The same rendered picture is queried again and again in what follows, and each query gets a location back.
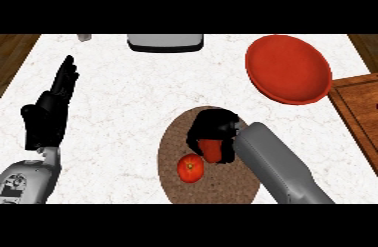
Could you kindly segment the red bowl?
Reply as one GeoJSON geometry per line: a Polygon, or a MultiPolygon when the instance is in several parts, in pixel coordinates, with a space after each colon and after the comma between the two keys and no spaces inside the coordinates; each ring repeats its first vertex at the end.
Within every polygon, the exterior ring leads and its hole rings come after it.
{"type": "Polygon", "coordinates": [[[331,90],[333,71],[318,49],[288,35],[259,38],[245,53],[253,85],[274,101],[290,105],[318,102],[331,90]]]}

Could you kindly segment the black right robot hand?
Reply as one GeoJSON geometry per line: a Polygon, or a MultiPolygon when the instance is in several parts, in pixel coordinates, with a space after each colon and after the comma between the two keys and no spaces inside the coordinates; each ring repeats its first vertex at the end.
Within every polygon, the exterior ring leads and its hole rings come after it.
{"type": "Polygon", "coordinates": [[[217,162],[219,164],[232,163],[235,160],[234,138],[240,130],[238,123],[240,116],[231,110],[207,109],[198,113],[188,131],[186,144],[200,156],[203,156],[203,151],[198,141],[201,139],[222,141],[222,160],[217,162]]]}

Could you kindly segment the brown round placemat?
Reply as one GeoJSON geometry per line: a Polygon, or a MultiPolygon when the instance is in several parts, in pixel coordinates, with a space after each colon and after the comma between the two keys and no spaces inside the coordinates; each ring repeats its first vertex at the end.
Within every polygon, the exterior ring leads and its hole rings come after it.
{"type": "Polygon", "coordinates": [[[195,183],[185,183],[178,174],[178,162],[192,153],[186,134],[198,113],[212,106],[197,107],[173,120],[161,138],[158,149],[158,175],[172,203],[250,204],[260,188],[260,181],[240,157],[228,164],[204,162],[204,176],[195,183]]]}

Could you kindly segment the red tomato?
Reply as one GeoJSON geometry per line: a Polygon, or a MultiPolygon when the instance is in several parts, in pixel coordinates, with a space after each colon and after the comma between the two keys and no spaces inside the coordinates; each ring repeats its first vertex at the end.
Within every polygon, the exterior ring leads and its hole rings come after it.
{"type": "Polygon", "coordinates": [[[204,161],[200,155],[191,153],[178,162],[178,175],[185,183],[195,183],[204,176],[204,161]]]}

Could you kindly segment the brown wooden cutting board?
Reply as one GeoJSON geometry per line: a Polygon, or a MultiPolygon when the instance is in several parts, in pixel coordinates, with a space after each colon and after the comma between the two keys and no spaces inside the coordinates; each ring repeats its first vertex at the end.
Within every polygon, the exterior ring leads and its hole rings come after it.
{"type": "Polygon", "coordinates": [[[378,73],[334,80],[328,97],[378,176],[378,73]]]}

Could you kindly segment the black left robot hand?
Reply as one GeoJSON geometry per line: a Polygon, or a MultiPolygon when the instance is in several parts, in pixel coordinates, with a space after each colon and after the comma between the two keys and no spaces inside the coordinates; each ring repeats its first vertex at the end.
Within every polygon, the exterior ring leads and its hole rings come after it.
{"type": "Polygon", "coordinates": [[[25,123],[25,149],[28,151],[61,145],[67,129],[68,106],[79,76],[74,57],[68,55],[58,69],[52,88],[42,93],[34,104],[21,108],[25,123]]]}

